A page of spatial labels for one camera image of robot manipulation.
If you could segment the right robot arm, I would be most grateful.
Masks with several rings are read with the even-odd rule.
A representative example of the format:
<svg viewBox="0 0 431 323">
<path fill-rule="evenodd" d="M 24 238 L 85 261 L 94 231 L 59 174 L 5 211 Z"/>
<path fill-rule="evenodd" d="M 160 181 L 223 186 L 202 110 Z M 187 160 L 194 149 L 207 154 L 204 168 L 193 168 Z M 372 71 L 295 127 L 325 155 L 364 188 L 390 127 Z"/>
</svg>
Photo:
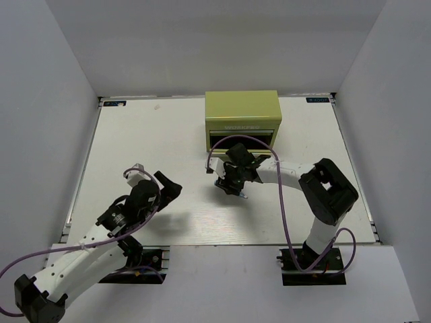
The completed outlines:
<svg viewBox="0 0 431 323">
<path fill-rule="evenodd" d="M 239 143 L 226 152 L 226 161 L 211 158 L 207 172 L 215 172 L 215 185 L 226 194 L 241 196 L 246 182 L 280 184 L 301 191 L 314 215 L 302 245 L 305 263 L 320 268 L 329 259 L 339 225 L 358 200 L 358 192 L 335 163 L 323 158 L 315 164 L 279 161 L 274 156 L 254 156 Z"/>
</svg>

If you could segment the blue utility knife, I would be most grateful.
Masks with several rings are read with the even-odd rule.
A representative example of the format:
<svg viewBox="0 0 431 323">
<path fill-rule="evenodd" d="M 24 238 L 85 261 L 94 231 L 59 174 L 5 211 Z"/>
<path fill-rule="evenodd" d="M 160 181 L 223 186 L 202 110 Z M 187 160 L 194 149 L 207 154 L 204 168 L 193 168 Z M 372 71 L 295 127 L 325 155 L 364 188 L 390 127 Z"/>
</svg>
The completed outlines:
<svg viewBox="0 0 431 323">
<path fill-rule="evenodd" d="M 247 199 L 247 198 L 248 198 L 248 197 L 247 197 L 247 195 L 245 195 L 243 192 L 236 191 L 236 190 L 232 190 L 232 189 L 230 189 L 230 188 L 227 188 L 227 187 L 225 187 L 225 186 L 222 186 L 222 185 L 219 183 L 219 181 L 218 181 L 218 180 L 216 180 L 216 181 L 214 182 L 214 186 L 216 186 L 216 187 L 218 187 L 218 188 L 222 189 L 222 190 L 223 190 L 227 195 L 237 196 L 237 197 L 240 197 L 240 198 L 242 198 L 242 199 Z"/>
</svg>

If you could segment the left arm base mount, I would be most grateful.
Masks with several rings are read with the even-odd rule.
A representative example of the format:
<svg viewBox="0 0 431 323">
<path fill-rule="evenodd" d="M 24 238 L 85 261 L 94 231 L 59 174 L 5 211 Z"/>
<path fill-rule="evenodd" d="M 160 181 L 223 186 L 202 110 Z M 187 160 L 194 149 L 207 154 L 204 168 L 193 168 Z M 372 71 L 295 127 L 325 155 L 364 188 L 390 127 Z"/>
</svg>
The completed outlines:
<svg viewBox="0 0 431 323">
<path fill-rule="evenodd" d="M 161 285 L 168 273 L 170 248 L 145 247 L 139 263 L 128 262 L 123 268 L 105 276 L 101 284 Z"/>
</svg>

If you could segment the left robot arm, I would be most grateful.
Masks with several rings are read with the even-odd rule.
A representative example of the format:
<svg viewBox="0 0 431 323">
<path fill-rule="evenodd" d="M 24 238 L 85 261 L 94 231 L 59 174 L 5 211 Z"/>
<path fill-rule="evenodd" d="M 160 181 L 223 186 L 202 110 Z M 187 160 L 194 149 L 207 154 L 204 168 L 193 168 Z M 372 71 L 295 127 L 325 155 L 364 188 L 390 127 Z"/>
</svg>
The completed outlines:
<svg viewBox="0 0 431 323">
<path fill-rule="evenodd" d="M 130 193 L 115 199 L 76 245 L 32 277 L 22 275 L 15 281 L 15 304 L 29 322 L 59 322 L 78 296 L 109 275 L 151 271 L 160 276 L 133 233 L 183 188 L 160 171 L 129 168 L 124 177 Z"/>
</svg>

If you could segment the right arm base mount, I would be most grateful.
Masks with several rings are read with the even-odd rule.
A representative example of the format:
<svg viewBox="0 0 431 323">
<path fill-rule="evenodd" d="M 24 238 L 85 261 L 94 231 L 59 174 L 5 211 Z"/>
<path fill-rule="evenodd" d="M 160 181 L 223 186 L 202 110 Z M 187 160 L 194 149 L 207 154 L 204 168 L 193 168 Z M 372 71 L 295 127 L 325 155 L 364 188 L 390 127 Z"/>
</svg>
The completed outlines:
<svg viewBox="0 0 431 323">
<path fill-rule="evenodd" d="M 307 273 L 294 265 L 290 251 L 280 249 L 277 261 L 281 265 L 283 286 L 337 286 L 346 285 L 343 259 L 339 248 L 332 248 L 320 262 Z"/>
</svg>

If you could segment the green metal drawer box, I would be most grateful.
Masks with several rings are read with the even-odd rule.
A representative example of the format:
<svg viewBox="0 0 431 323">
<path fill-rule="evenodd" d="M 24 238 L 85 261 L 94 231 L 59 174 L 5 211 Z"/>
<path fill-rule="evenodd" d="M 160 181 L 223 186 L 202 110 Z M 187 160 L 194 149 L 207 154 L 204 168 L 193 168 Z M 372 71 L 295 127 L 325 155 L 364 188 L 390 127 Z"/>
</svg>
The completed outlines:
<svg viewBox="0 0 431 323">
<path fill-rule="evenodd" d="M 275 90 L 205 93 L 206 150 L 223 154 L 237 143 L 269 154 L 282 121 Z"/>
</svg>

